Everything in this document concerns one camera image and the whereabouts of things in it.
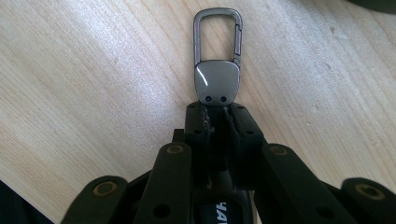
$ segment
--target light wood surface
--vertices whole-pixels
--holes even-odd
[[[396,16],[346,1],[2,1],[0,178],[54,222],[102,175],[149,170],[183,128],[192,20],[244,22],[245,105],[269,142],[337,187],[396,191]],[[204,59],[229,59],[233,21],[203,22]]]

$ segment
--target dark object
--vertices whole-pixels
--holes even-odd
[[[0,223],[52,224],[49,219],[1,181]]]
[[[385,12],[389,14],[396,14],[396,0],[348,0],[361,7]]]
[[[202,17],[226,13],[236,20],[234,62],[239,68],[238,12],[201,11],[194,30],[199,31]],[[396,195],[385,187],[354,178],[337,189],[318,180],[290,148],[268,144],[248,110],[233,103],[238,85],[231,85],[232,94],[226,91],[223,96],[216,92],[223,78],[212,78],[218,75],[212,73],[214,64],[202,74],[198,49],[195,45],[195,77],[205,83],[196,85],[200,101],[187,106],[185,129],[176,129],[172,143],[160,149],[151,173],[129,184],[115,176],[93,180],[74,200],[63,223],[251,224],[252,191],[263,223],[396,223]],[[224,63],[216,66],[228,66]],[[200,98],[199,91],[210,91],[211,96]]]

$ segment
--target black mount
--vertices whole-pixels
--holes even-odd
[[[337,189],[317,179],[292,149],[268,144],[238,104],[187,106],[150,172],[131,183],[93,180],[63,223],[396,223],[396,195],[364,178]]]

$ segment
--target wooden table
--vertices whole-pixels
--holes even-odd
[[[396,191],[396,16],[346,1],[3,1],[0,178],[54,222],[101,175],[131,181],[196,101],[192,20],[244,20],[245,105],[269,142],[337,187]],[[203,22],[204,59],[230,59],[233,20]]]

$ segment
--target carabiner spring gate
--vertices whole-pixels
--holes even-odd
[[[201,61],[201,19],[225,15],[235,19],[233,62],[225,60]],[[242,17],[234,9],[215,7],[197,13],[194,18],[195,90],[204,105],[229,105],[238,93],[242,43]]]

